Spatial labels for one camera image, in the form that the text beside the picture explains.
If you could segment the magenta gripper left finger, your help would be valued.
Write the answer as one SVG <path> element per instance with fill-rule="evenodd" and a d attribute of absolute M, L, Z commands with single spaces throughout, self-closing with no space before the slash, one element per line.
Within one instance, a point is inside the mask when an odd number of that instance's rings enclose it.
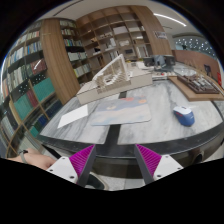
<path fill-rule="evenodd" d="M 96 146 L 88 146 L 71 157 L 62 156 L 47 171 L 84 187 L 96 157 Z"/>

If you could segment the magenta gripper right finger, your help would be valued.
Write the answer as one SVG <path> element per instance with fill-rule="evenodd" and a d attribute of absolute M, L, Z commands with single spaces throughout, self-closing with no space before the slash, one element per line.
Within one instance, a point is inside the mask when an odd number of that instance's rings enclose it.
<path fill-rule="evenodd" d="M 139 144 L 135 145 L 134 154 L 145 184 L 150 184 L 182 169 L 182 166 L 170 155 L 160 155 Z"/>

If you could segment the person's forearm with watch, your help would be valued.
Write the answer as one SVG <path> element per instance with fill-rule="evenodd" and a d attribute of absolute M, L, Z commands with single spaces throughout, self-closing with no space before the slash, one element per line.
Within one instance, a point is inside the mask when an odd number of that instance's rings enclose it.
<path fill-rule="evenodd" d="M 43 170 L 47 170 L 56 162 L 55 159 L 42 155 L 32 148 L 21 151 L 18 156 L 11 158 L 11 161 L 33 165 Z"/>

